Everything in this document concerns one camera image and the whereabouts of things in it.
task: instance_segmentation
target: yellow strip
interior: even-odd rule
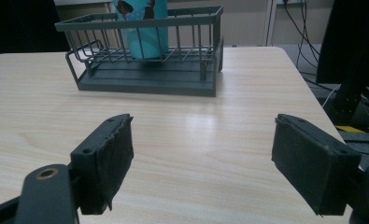
[[[363,131],[359,130],[359,129],[355,129],[353,127],[350,126],[335,126],[337,129],[343,130],[345,132],[350,132],[350,133],[364,133]]]

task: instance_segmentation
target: rack tray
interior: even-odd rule
[[[216,96],[223,55],[222,11],[221,6],[169,9],[167,19],[143,21],[119,20],[116,13],[92,14],[55,27],[65,32],[70,44],[65,57],[80,91]],[[156,34],[168,27],[176,36],[174,47],[156,59],[133,58],[123,30],[136,29],[139,34],[145,27],[155,28]],[[80,76],[72,64],[73,55],[85,64]]]

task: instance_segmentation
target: turquoise container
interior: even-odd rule
[[[119,18],[125,21],[167,18],[167,0],[114,0],[114,5]],[[135,28],[125,29],[123,33],[132,56],[137,59],[163,56],[168,51],[167,27],[158,27],[158,32],[159,35],[155,27],[140,28],[140,43]]]

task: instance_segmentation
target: floor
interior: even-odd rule
[[[304,45],[301,48],[304,57],[302,55],[298,56],[300,50],[296,45],[279,45],[276,47],[281,47],[287,52],[308,84],[309,89],[312,90],[319,100],[320,105],[323,105],[326,100],[331,99],[329,96],[334,96],[333,89],[338,86],[337,84],[319,85],[315,82],[318,65],[317,59],[319,56],[317,53],[312,52],[309,46]],[[313,47],[319,51],[321,45],[315,45]],[[348,146],[362,153],[361,167],[365,170],[369,166],[369,108],[365,107],[364,104],[359,104],[355,116],[348,126],[361,128],[359,132],[359,129],[346,129],[349,131],[337,129]]]

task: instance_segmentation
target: light wood surface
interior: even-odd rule
[[[278,48],[224,49],[216,98],[78,91],[63,53],[0,55],[0,203],[130,113],[135,158],[102,216],[81,223],[348,223],[317,217],[271,161],[278,113],[340,138]]]

